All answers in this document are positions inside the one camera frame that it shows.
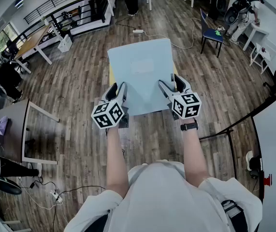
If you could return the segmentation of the light blue paper sheet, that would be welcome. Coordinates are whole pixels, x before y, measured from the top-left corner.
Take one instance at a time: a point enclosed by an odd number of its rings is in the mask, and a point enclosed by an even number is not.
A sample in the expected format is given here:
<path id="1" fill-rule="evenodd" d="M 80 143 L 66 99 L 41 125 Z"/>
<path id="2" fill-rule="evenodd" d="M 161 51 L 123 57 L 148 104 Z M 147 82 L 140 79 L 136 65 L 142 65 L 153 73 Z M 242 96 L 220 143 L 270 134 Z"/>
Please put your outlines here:
<path id="1" fill-rule="evenodd" d="M 163 95 L 158 81 L 174 88 L 171 42 L 156 39 L 132 43 L 107 51 L 117 84 L 125 82 L 128 92 L 125 106 L 130 116 L 167 110 L 169 100 Z"/>

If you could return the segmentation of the black metal railing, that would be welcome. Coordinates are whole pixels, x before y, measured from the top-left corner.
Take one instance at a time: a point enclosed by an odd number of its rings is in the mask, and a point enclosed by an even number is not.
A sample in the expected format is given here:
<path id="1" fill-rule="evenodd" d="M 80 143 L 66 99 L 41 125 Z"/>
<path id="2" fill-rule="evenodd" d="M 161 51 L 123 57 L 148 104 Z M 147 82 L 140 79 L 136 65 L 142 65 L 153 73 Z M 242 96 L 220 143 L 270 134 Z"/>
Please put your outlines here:
<path id="1" fill-rule="evenodd" d="M 20 34 L 24 38 L 44 26 L 45 17 L 60 34 L 92 22 L 106 21 L 107 0 L 48 0 L 24 17 L 28 27 Z"/>

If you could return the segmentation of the yellow wooden table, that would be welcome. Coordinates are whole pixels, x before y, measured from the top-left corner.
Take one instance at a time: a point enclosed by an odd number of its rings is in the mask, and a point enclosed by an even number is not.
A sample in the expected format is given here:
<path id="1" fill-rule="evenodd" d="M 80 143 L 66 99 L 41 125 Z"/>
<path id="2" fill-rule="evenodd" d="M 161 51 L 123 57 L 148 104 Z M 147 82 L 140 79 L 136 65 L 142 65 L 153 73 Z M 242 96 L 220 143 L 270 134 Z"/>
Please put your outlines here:
<path id="1" fill-rule="evenodd" d="M 131 61 L 119 67 L 110 66 L 109 83 L 126 82 L 131 90 L 146 93 L 156 89 L 156 82 L 163 78 L 173 86 L 174 74 L 178 71 L 174 64 L 157 66 L 152 60 Z"/>

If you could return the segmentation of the black wristwatch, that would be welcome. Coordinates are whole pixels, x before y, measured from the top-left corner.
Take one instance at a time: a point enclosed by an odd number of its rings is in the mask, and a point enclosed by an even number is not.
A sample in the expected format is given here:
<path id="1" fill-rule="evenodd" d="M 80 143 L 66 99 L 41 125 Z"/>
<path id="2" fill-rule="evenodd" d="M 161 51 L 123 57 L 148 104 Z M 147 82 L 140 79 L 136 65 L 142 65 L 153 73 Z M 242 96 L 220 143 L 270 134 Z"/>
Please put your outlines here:
<path id="1" fill-rule="evenodd" d="M 186 123 L 186 124 L 182 124 L 180 126 L 181 131 L 187 131 L 187 130 L 191 130 L 191 129 L 198 129 L 198 123 L 197 121 L 192 122 L 192 123 Z"/>

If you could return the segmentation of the white box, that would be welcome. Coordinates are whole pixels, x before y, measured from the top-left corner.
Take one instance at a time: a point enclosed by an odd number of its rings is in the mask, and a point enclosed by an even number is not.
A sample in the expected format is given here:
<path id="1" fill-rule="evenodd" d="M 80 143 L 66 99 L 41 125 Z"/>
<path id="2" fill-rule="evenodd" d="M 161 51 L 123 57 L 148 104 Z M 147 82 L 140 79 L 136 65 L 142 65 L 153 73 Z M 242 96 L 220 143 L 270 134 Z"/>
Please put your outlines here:
<path id="1" fill-rule="evenodd" d="M 58 49 L 62 52 L 68 52 L 72 46 L 72 40 L 69 34 L 65 35 L 65 37 L 60 41 L 58 45 Z"/>

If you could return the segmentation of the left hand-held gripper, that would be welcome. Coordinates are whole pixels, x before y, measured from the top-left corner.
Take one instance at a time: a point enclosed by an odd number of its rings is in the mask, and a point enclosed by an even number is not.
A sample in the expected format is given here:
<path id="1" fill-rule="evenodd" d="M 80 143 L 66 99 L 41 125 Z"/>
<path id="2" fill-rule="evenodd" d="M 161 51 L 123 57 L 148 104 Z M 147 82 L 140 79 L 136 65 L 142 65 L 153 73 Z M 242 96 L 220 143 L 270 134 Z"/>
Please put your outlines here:
<path id="1" fill-rule="evenodd" d="M 113 83 L 102 95 L 103 103 L 95 106 L 91 114 L 99 129 L 109 129 L 115 126 L 121 129 L 129 126 L 128 109 L 122 106 L 127 99 L 127 90 L 126 82 L 122 82 L 118 88 L 117 83 Z"/>

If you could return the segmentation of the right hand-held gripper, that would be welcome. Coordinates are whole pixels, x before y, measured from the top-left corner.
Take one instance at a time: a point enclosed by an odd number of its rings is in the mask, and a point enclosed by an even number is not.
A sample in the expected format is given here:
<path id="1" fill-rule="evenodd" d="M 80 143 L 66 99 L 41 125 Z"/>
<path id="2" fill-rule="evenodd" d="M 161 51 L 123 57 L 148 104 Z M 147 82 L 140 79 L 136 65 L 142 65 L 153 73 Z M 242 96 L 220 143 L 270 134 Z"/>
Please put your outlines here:
<path id="1" fill-rule="evenodd" d="M 165 98 L 172 102 L 172 111 L 181 119 L 197 117 L 202 102 L 196 92 L 192 93 L 190 83 L 178 74 L 174 74 L 175 89 L 171 89 L 165 82 L 159 80 L 158 85 Z"/>

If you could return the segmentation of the blue seat black chair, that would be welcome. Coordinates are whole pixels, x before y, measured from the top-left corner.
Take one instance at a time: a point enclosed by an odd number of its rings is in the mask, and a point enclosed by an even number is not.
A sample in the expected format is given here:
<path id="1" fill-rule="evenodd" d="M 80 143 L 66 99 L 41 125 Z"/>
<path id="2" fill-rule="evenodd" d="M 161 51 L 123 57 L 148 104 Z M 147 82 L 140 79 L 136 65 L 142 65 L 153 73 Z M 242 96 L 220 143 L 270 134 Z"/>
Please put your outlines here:
<path id="1" fill-rule="evenodd" d="M 201 27 L 202 27 L 201 54 L 203 53 L 206 40 L 211 40 L 216 42 L 216 48 L 219 45 L 218 54 L 217 54 L 217 58 L 218 58 L 223 44 L 223 37 L 221 35 L 217 35 L 215 29 L 209 28 L 206 22 L 206 13 L 202 9 L 200 9 L 200 14 L 201 14 Z"/>

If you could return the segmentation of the person's white shirt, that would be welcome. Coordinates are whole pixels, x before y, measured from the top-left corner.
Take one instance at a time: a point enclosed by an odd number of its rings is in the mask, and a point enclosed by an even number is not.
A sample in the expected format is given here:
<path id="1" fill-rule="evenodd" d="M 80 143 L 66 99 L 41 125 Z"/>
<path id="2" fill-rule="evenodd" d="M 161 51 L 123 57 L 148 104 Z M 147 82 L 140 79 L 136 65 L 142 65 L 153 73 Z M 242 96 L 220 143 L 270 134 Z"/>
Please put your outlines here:
<path id="1" fill-rule="evenodd" d="M 248 232 L 262 219 L 262 203 L 235 178 L 210 177 L 195 187 L 185 180 L 180 162 L 160 160 L 132 168 L 131 185 L 122 197 L 112 190 L 87 197 L 64 232 L 235 232 L 222 203 L 243 209 Z"/>

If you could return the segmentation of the wooden desk white legs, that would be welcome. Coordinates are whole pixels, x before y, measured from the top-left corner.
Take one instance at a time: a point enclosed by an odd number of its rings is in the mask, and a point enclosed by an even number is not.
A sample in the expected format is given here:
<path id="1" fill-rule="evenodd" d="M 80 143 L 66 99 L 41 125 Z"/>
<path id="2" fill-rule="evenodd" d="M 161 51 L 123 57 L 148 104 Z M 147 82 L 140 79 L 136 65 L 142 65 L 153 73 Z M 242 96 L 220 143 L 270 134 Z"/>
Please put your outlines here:
<path id="1" fill-rule="evenodd" d="M 48 32 L 48 30 L 52 28 L 53 32 L 56 34 L 56 37 L 58 38 L 59 41 L 62 41 L 63 38 L 61 37 L 61 35 L 58 33 L 58 31 L 56 30 L 55 26 L 53 25 L 53 23 L 48 23 L 47 25 L 45 25 L 42 29 L 32 33 L 27 39 L 26 41 L 23 43 L 23 45 L 21 46 L 21 48 L 19 49 L 19 51 L 17 52 L 14 61 L 16 61 L 20 67 L 22 69 L 24 69 L 26 72 L 28 72 L 29 74 L 31 74 L 31 71 L 28 69 L 28 67 L 22 63 L 19 59 L 28 51 L 32 50 L 32 49 L 36 49 L 37 52 L 39 52 L 41 54 L 41 56 L 46 60 L 46 62 L 51 65 L 52 61 L 48 58 L 48 56 L 42 51 L 42 49 L 39 47 L 39 43 L 41 41 L 41 39 L 43 38 L 43 36 Z"/>

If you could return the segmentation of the black metal frame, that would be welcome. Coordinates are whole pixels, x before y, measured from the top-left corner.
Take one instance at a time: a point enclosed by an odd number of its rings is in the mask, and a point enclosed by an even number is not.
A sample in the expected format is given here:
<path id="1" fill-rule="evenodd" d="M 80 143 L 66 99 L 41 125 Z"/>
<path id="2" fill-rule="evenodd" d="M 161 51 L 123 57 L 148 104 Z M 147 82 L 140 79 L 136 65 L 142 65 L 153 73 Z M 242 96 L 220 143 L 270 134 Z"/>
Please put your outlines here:
<path id="1" fill-rule="evenodd" d="M 224 130 L 222 130 L 222 131 L 220 131 L 220 132 L 218 132 L 216 134 L 213 134 L 213 135 L 209 135 L 209 136 L 205 136 L 205 137 L 200 137 L 199 138 L 199 140 L 201 141 L 201 140 L 217 137 L 217 136 L 220 136 L 220 135 L 227 135 L 228 136 L 229 145 L 230 145 L 230 151 L 231 151 L 231 155 L 232 155 L 234 177 L 237 180 L 238 180 L 238 170 L 237 170 L 236 157 L 235 157 L 235 152 L 234 152 L 233 142 L 232 142 L 232 136 L 231 136 L 231 133 L 233 132 L 232 127 L 234 127 L 237 124 L 243 122 L 244 120 L 248 119 L 249 117 L 251 117 L 253 119 L 253 117 L 255 115 L 257 115 L 262 110 L 266 109 L 268 106 L 270 106 L 275 101 L 276 101 L 276 96 L 269 97 L 269 98 L 266 99 L 266 101 L 263 104 L 261 104 L 260 106 L 258 106 L 257 108 L 255 108 L 253 111 L 251 111 L 249 114 L 247 114 L 243 118 L 239 119 L 237 122 L 233 123 L 232 125 L 230 125 L 229 127 L 225 128 Z"/>

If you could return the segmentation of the grey table white frame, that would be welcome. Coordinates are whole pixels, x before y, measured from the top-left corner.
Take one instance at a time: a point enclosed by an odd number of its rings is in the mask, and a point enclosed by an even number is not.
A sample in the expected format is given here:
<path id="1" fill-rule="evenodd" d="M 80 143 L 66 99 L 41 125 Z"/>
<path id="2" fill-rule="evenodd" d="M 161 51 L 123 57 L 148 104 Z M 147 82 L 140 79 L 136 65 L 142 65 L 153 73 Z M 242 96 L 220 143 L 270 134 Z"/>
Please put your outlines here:
<path id="1" fill-rule="evenodd" d="M 0 119 L 8 117 L 4 135 L 0 135 L 0 156 L 18 163 L 31 162 L 57 165 L 57 161 L 29 158 L 25 156 L 25 142 L 29 111 L 33 108 L 48 118 L 59 122 L 59 118 L 37 106 L 29 99 L 16 102 L 0 110 Z"/>

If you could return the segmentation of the small white table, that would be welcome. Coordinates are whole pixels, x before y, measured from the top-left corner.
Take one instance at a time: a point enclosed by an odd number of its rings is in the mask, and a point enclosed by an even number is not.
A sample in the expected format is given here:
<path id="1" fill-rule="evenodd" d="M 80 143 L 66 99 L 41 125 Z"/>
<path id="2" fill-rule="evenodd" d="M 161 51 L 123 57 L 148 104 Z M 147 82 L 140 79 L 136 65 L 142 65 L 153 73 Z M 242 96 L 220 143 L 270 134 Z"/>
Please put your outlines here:
<path id="1" fill-rule="evenodd" d="M 261 44 L 269 36 L 270 30 L 265 26 L 257 26 L 253 22 L 248 26 L 244 34 L 247 36 L 247 41 L 244 44 L 243 51 L 246 51 L 250 43 Z"/>

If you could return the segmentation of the purple cloth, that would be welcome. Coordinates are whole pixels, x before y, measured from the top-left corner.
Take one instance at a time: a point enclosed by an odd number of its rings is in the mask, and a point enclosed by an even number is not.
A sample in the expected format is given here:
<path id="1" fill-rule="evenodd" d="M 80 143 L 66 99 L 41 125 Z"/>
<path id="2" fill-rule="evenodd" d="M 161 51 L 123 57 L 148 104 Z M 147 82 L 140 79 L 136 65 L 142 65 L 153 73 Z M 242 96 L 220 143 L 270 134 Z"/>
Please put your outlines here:
<path id="1" fill-rule="evenodd" d="M 0 119 L 0 135 L 1 136 L 4 136 L 4 134 L 5 134 L 8 121 L 9 121 L 9 119 L 7 116 L 3 116 Z"/>

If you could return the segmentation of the person's left forearm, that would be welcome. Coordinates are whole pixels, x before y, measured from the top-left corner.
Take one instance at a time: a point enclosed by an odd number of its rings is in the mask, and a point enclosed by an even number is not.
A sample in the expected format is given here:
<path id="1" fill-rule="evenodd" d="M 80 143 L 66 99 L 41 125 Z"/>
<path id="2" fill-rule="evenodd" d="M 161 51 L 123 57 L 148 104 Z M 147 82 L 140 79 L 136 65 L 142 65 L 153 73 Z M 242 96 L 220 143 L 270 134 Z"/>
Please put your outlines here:
<path id="1" fill-rule="evenodd" d="M 129 190 L 129 178 L 118 126 L 107 133 L 106 187 L 124 198 Z"/>

